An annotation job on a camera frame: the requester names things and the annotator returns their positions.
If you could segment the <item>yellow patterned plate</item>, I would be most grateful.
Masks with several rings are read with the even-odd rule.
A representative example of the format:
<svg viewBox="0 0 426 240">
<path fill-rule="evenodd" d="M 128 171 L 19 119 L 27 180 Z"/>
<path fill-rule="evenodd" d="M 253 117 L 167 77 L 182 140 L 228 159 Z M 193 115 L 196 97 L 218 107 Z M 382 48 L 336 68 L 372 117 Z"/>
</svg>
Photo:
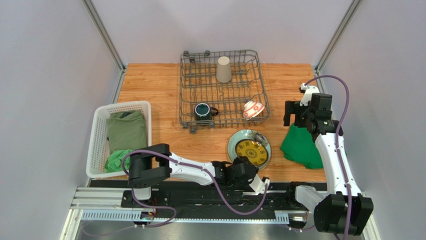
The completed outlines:
<svg viewBox="0 0 426 240">
<path fill-rule="evenodd" d="M 269 152 L 260 142 L 243 139 L 235 146 L 235 152 L 239 157 L 247 157 L 255 166 L 265 164 L 269 159 Z"/>
</svg>

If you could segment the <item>light blue flower plate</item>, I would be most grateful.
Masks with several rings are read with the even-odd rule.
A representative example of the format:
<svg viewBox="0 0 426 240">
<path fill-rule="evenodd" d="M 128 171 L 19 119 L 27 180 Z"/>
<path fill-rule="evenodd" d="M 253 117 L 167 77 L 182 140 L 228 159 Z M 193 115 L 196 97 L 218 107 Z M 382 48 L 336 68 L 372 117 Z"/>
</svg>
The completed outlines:
<svg viewBox="0 0 426 240">
<path fill-rule="evenodd" d="M 265 164 L 257 166 L 259 170 L 264 169 L 271 159 L 272 149 L 271 149 L 271 145 L 270 145 L 268 139 L 262 133 L 260 133 L 256 130 L 244 129 L 244 130 L 240 130 L 240 131 L 237 131 L 236 133 L 234 133 L 231 136 L 231 138 L 229 139 L 228 144 L 227 144 L 228 158 L 230 159 L 231 162 L 233 162 L 235 158 L 239 157 L 236 154 L 236 150 L 235 150 L 236 144 L 239 141 L 246 140 L 246 139 L 259 142 L 264 147 L 266 147 L 266 149 L 269 153 L 269 159 Z"/>
</svg>

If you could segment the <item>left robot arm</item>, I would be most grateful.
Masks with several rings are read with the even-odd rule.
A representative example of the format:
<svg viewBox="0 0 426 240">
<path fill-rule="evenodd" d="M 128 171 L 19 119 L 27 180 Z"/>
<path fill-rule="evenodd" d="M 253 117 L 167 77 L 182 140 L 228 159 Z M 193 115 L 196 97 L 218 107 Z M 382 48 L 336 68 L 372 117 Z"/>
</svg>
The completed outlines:
<svg viewBox="0 0 426 240">
<path fill-rule="evenodd" d="M 165 143 L 137 149 L 125 155 L 121 162 L 128 176 L 127 186 L 134 190 L 135 198 L 151 198 L 151 188 L 169 178 L 197 183 L 248 185 L 257 194 L 267 190 L 268 179 L 261 179 L 259 169 L 247 157 L 237 157 L 233 162 L 199 162 L 181 157 L 170 151 Z"/>
</svg>

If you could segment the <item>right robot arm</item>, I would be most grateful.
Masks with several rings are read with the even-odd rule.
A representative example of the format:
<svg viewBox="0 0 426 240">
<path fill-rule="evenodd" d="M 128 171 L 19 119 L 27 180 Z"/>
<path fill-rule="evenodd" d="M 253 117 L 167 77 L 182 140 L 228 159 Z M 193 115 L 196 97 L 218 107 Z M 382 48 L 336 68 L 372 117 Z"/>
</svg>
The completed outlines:
<svg viewBox="0 0 426 240">
<path fill-rule="evenodd" d="M 371 198 L 364 197 L 352 176 L 344 150 L 343 131 L 332 118 L 332 96 L 313 93 L 306 103 L 288 100 L 285 103 L 284 125 L 305 128 L 319 152 L 326 174 L 327 195 L 308 183 L 292 184 L 291 193 L 298 204 L 313 213 L 318 232 L 359 236 L 373 212 Z"/>
</svg>

